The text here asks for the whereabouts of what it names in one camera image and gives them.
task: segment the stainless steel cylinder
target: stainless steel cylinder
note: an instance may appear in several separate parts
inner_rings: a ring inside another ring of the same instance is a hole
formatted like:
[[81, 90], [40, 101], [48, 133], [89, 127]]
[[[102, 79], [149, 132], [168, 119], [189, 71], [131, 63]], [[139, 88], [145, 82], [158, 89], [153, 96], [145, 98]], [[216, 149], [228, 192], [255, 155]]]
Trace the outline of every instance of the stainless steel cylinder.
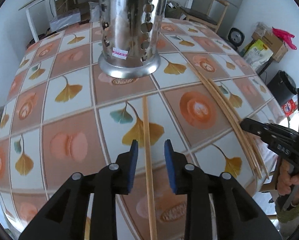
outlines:
[[115, 78], [136, 78], [160, 65], [156, 43], [166, 0], [100, 0], [99, 66]]

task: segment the plastic bag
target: plastic bag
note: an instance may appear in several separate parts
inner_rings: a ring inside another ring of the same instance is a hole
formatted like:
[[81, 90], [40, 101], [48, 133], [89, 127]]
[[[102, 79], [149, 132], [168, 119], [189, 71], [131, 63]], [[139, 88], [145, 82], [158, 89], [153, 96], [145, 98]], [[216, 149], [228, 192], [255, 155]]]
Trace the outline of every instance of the plastic bag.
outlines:
[[263, 37], [266, 32], [272, 34], [273, 30], [272, 30], [272, 28], [268, 27], [264, 22], [257, 22], [255, 32], [259, 36]]
[[100, 12], [99, 12], [99, 3], [97, 2], [88, 2], [90, 6], [91, 22], [99, 22]]
[[81, 13], [79, 9], [67, 11], [62, 15], [58, 15], [50, 21], [51, 31], [55, 32], [59, 29], [67, 27], [69, 25], [79, 23], [81, 21]]
[[244, 55], [244, 59], [251, 65], [253, 70], [257, 70], [261, 65], [269, 60], [273, 52], [261, 40], [257, 40], [248, 49]]

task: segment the ceramic tile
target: ceramic tile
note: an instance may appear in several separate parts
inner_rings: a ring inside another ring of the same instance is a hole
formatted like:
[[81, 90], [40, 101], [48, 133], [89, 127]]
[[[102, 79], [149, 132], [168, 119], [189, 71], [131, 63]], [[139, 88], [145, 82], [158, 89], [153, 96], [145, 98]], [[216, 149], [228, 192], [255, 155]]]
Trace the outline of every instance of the ceramic tile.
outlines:
[[196, 26], [196, 27], [200, 27], [200, 28], [204, 28], [207, 29], [208, 27], [202, 23], [198, 23], [198, 22], [190, 22], [192, 25]]
[[179, 51], [205, 51], [196, 41], [187, 35], [165, 35]]
[[11, 127], [12, 134], [40, 124], [45, 89], [46, 82], [19, 95]]
[[17, 217], [11, 193], [0, 191], [0, 203], [8, 221], [16, 228], [16, 230], [22, 232], [24, 230], [24, 226], [19, 222]]
[[131, 230], [130, 225], [127, 224], [125, 216], [123, 215], [120, 206], [116, 201], [116, 230], [118, 239], [138, 239]]
[[13, 198], [20, 222], [24, 227], [29, 224], [47, 202], [45, 194], [13, 193]]
[[239, 66], [228, 55], [211, 54], [211, 56], [218, 62], [219, 65], [222, 66], [230, 77], [245, 75]]
[[39, 45], [40, 45], [40, 44], [41, 44], [41, 41], [38, 41], [38, 42], [36, 42], [36, 43], [30, 45], [30, 46], [28, 47], [28, 49], [26, 50], [25, 55], [27, 55], [28, 53], [30, 53], [30, 52], [33, 51], [33, 50], [37, 50], [37, 49], [39, 48]]
[[243, 187], [254, 178], [233, 131], [196, 152], [195, 157], [205, 173], [219, 176], [224, 171], [229, 172]]
[[229, 102], [242, 119], [254, 111], [243, 93], [232, 80], [217, 82], [216, 85], [220, 88], [224, 96], [228, 98]]
[[26, 70], [29, 68], [34, 55], [35, 55], [35, 51], [32, 51], [23, 57], [22, 62], [20, 63], [19, 68], [16, 72], [16, 75], [21, 73], [23, 70]]
[[221, 39], [215, 32], [213, 32], [210, 28], [207, 28], [206, 26], [204, 27], [199, 27], [196, 26], [198, 30], [200, 30], [202, 33], [205, 34], [206, 37], [211, 38], [211, 39]]
[[249, 77], [248, 79], [256, 87], [257, 91], [260, 93], [260, 95], [265, 101], [268, 101], [273, 97], [271, 92], [268, 90], [267, 86], [259, 78], [259, 76]]
[[198, 37], [206, 37], [204, 33], [202, 33], [195, 26], [184, 25], [184, 24], [176, 24], [184, 33], [188, 36], [198, 36]]
[[85, 23], [85, 24], [76, 23], [66, 29], [65, 36], [69, 35], [69, 34], [77, 33], [80, 31], [89, 30], [90, 28], [91, 28], [90, 23]]
[[174, 23], [162, 23], [160, 33], [161, 34], [185, 34], [185, 32], [181, 30]]
[[9, 138], [0, 140], [0, 189], [10, 191], [9, 181]]
[[87, 67], [49, 81], [44, 121], [90, 106], [90, 69]]
[[[183, 152], [185, 147], [160, 96], [155, 94], [147, 98], [152, 164], [155, 167], [165, 161], [165, 140], [172, 138], [175, 151]], [[137, 139], [139, 154], [136, 170], [144, 171], [142, 98], [100, 108], [99, 116], [110, 161], [114, 162], [120, 153], [129, 151], [132, 140]]]
[[72, 49], [90, 42], [91, 30], [84, 30], [78, 33], [69, 34], [62, 39], [59, 52]]
[[35, 53], [35, 56], [32, 60], [31, 66], [34, 66], [35, 64], [54, 56], [59, 48], [61, 39], [57, 39], [55, 41], [49, 42], [45, 44], [44, 46], [41, 46]]
[[61, 31], [61, 32], [57, 32], [55, 34], [52, 34], [51, 36], [49, 37], [46, 37], [45, 39], [42, 40], [41, 44], [39, 45], [40, 47], [41, 46], [44, 46], [45, 44], [49, 43], [49, 42], [52, 42], [52, 41], [55, 41], [61, 37], [64, 36], [64, 33], [65, 31]]
[[275, 117], [273, 116], [271, 110], [268, 106], [264, 106], [256, 113], [259, 122], [262, 123], [275, 123]]
[[16, 98], [10, 101], [4, 108], [1, 124], [0, 124], [0, 138], [6, 137], [10, 134], [11, 119], [13, 117]]
[[[165, 166], [153, 170], [153, 180], [158, 239], [175, 239], [185, 230], [186, 196], [172, 192]], [[135, 177], [131, 193], [124, 195], [123, 200], [140, 238], [150, 239], [144, 173]]]
[[233, 82], [237, 85], [254, 110], [257, 110], [265, 104], [264, 99], [248, 78], [237, 78], [234, 79]]
[[11, 89], [7, 96], [7, 101], [10, 101], [11, 99], [17, 97], [17, 95], [19, 94], [19, 91], [22, 87], [23, 80], [25, 78], [26, 73], [27, 73], [27, 70], [24, 70], [15, 76], [13, 83], [11, 84]]
[[100, 23], [99, 22], [92, 23], [92, 28], [97, 28], [97, 27], [100, 27]]
[[102, 40], [102, 29], [101, 27], [98, 28], [93, 28], [91, 30], [91, 41], [95, 42], [95, 41], [101, 41]]
[[207, 53], [187, 52], [183, 53], [183, 55], [206, 78], [214, 80], [229, 77], [224, 69]]
[[188, 67], [188, 62], [179, 53], [160, 54], [161, 65], [153, 73], [160, 88], [199, 82]]
[[150, 76], [134, 79], [113, 78], [93, 66], [96, 104], [126, 98], [140, 93], [156, 90]]
[[172, 21], [170, 19], [168, 19], [168, 18], [163, 18], [162, 22], [163, 23], [171, 23]]
[[48, 79], [54, 58], [55, 57], [53, 56], [43, 60], [28, 70], [23, 82], [23, 86], [20, 90], [21, 93]]
[[85, 67], [90, 64], [91, 46], [86, 44], [57, 54], [51, 77]]
[[43, 126], [47, 190], [57, 190], [73, 173], [99, 172], [106, 166], [94, 110]]
[[11, 137], [10, 172], [13, 192], [44, 192], [40, 160], [40, 129]]
[[181, 20], [181, 19], [170, 18], [170, 20], [173, 23], [179, 23], [179, 24], [184, 24], [184, 25], [192, 25], [192, 23], [193, 23], [193, 22], [189, 22], [189, 21], [185, 21], [185, 20]]
[[178, 52], [178, 50], [171, 44], [163, 35], [158, 36], [156, 48], [159, 53], [164, 52]]
[[100, 56], [100, 54], [103, 51], [103, 45], [102, 42], [94, 42], [93, 43], [93, 63], [97, 63], [98, 62], [98, 58]]
[[245, 75], [256, 75], [251, 66], [239, 55], [228, 55], [243, 71]]
[[222, 39], [213, 39], [213, 41], [219, 46], [226, 54], [233, 54], [237, 55], [237, 52], [229, 46], [224, 40]]
[[267, 103], [270, 111], [272, 112], [273, 116], [275, 117], [276, 123], [280, 123], [282, 120], [286, 118], [282, 108], [278, 104], [278, 102], [273, 98]]
[[193, 37], [192, 38], [198, 42], [199, 45], [201, 45], [204, 50], [211, 53], [224, 53], [220, 47], [218, 47], [214, 41], [212, 41], [210, 38], [204, 38], [204, 37]]
[[164, 95], [191, 147], [230, 128], [227, 118], [203, 85], [166, 91]]

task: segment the wooden frame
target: wooden frame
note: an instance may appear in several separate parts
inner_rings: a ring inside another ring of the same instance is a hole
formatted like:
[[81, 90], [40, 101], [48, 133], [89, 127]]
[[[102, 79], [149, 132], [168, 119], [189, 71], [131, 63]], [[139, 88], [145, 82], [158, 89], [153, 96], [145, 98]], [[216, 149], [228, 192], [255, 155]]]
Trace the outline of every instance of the wooden frame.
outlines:
[[[222, 13], [222, 15], [220, 16], [220, 18], [219, 18], [219, 20], [218, 20], [217, 25], [211, 24], [211, 23], [209, 23], [209, 22], [206, 22], [206, 21], [204, 21], [204, 20], [202, 20], [202, 19], [199, 19], [199, 18], [197, 18], [197, 17], [191, 16], [191, 15], [189, 15], [188, 13], [184, 12], [184, 14], [186, 15], [186, 19], [187, 19], [187, 20], [194, 20], [194, 21], [196, 21], [196, 22], [205, 24], [205, 25], [207, 25], [208, 27], [211, 27], [211, 28], [215, 29], [215, 33], [217, 33], [217, 31], [218, 31], [218, 29], [219, 29], [219, 27], [220, 27], [220, 25], [221, 25], [221, 23], [222, 23], [222, 21], [223, 21], [223, 19], [224, 19], [225, 13], [226, 13], [226, 11], [227, 11], [227, 7], [229, 6], [229, 2], [227, 2], [226, 0], [214, 0], [214, 1], [219, 2], [220, 4], [222, 4], [222, 5], [225, 6], [225, 8], [224, 8], [224, 10], [223, 10], [223, 13]], [[210, 5], [209, 8], [208, 8], [208, 13], [209, 13], [210, 10], [211, 10], [211, 6], [212, 6], [212, 4], [213, 4], [213, 2], [211, 3], [211, 5]]]

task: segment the screw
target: screw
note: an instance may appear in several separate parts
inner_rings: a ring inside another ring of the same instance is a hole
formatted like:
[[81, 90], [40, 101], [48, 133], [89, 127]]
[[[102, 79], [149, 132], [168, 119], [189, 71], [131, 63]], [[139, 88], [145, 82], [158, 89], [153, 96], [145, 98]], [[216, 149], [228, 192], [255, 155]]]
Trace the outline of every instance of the screw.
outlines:
[[82, 177], [82, 175], [79, 172], [76, 172], [72, 175], [73, 180], [79, 180]]
[[230, 175], [230, 173], [228, 173], [228, 172], [224, 172], [224, 173], [222, 174], [222, 177], [223, 177], [224, 179], [231, 179], [232, 175]]
[[117, 171], [118, 168], [119, 168], [119, 165], [117, 163], [112, 163], [112, 164], [109, 165], [109, 169], [111, 171]]
[[188, 171], [193, 171], [195, 169], [195, 166], [188, 163], [185, 165], [185, 169], [188, 170]]

